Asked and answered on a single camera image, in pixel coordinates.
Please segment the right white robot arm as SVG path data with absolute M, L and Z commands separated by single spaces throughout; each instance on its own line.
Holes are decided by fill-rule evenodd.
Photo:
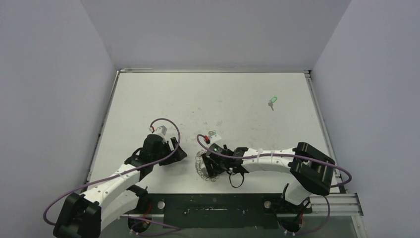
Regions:
M 263 150 L 212 144 L 201 155 L 202 168 L 209 178 L 220 174 L 240 174 L 268 171 L 291 174 L 295 179 L 286 184 L 280 198 L 281 209 L 294 212 L 310 195 L 330 194 L 335 162 L 308 143 L 300 142 L 295 148 Z

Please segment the large keyring with small rings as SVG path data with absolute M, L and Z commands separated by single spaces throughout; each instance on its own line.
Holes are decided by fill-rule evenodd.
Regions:
M 210 178 L 208 176 L 208 173 L 205 171 L 206 167 L 204 165 L 204 162 L 202 160 L 202 155 L 205 154 L 204 150 L 200 150 L 197 152 L 196 156 L 195 156 L 195 169 L 197 174 L 199 175 L 199 177 L 203 180 L 205 180 L 206 182 L 215 182 L 218 180 L 218 176 L 214 177 L 214 178 Z

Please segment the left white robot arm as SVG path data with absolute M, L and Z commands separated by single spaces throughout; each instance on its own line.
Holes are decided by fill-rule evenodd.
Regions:
M 128 211 L 143 213 L 148 206 L 147 191 L 138 187 L 153 166 L 169 165 L 187 157 L 176 137 L 169 141 L 161 134 L 149 134 L 143 146 L 105 180 L 81 194 L 69 194 L 53 229 L 57 238 L 98 238 L 101 231 Z

